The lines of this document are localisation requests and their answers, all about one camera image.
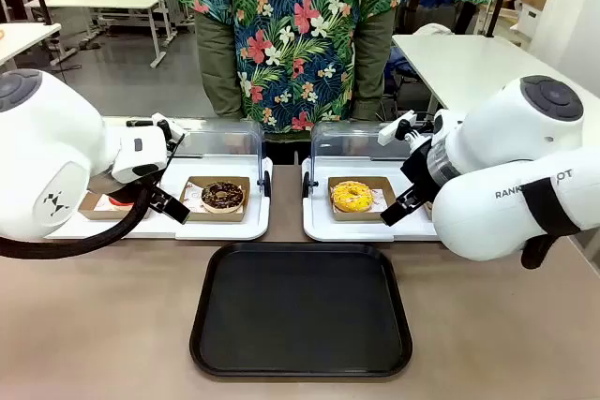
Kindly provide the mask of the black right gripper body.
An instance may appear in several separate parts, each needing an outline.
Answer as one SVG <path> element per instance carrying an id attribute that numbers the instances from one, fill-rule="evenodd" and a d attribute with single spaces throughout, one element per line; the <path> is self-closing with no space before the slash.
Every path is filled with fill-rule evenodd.
<path id="1" fill-rule="evenodd" d="M 431 142 L 425 141 L 411 151 L 401 167 L 402 173 L 412 183 L 401 196 L 408 198 L 435 198 L 441 187 L 434 181 L 428 169 L 428 153 Z"/>

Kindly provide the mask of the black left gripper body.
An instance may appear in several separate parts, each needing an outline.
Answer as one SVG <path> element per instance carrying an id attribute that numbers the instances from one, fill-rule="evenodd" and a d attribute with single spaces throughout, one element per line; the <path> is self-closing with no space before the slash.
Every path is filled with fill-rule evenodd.
<path id="1" fill-rule="evenodd" d="M 95 175 L 88 183 L 88 190 L 95 194 L 107 195 L 115 200 L 135 200 L 143 185 L 157 184 L 162 178 L 162 171 L 155 171 L 138 178 L 133 182 L 118 182 L 109 170 Z"/>

